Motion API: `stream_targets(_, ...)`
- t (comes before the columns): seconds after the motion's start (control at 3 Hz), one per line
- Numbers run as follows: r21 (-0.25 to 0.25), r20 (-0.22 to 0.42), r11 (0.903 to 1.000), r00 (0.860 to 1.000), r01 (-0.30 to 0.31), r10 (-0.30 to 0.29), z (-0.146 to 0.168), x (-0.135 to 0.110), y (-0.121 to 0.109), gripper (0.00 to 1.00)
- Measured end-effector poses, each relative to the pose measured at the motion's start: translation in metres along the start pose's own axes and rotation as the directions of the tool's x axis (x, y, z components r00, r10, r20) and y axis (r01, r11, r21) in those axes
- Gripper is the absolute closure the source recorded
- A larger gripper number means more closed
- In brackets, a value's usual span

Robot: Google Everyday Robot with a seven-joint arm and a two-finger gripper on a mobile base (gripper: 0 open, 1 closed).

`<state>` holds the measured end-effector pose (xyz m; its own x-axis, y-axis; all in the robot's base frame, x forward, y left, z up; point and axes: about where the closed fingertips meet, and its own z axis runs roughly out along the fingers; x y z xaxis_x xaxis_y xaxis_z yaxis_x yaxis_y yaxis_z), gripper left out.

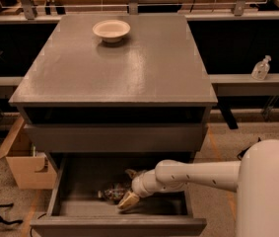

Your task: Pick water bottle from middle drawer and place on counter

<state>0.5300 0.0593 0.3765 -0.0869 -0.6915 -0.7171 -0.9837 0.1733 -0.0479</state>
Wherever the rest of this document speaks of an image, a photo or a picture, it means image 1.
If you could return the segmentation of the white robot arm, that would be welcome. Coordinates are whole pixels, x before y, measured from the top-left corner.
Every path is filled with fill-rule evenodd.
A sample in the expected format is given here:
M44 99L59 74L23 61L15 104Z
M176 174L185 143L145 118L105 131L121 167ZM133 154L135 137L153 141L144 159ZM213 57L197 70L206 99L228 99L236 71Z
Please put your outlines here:
M155 193L180 192L189 183L237 194L236 237L279 237L279 140L255 143L240 161L163 160L153 170L132 174L131 190L118 208Z

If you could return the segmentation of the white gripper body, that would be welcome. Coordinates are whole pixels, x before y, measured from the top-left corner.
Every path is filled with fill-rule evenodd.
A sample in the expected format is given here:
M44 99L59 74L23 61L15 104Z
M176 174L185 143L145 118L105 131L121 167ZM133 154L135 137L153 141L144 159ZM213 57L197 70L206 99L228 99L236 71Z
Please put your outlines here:
M134 175L132 179L132 191L140 198L146 198L154 193L155 172L141 171Z

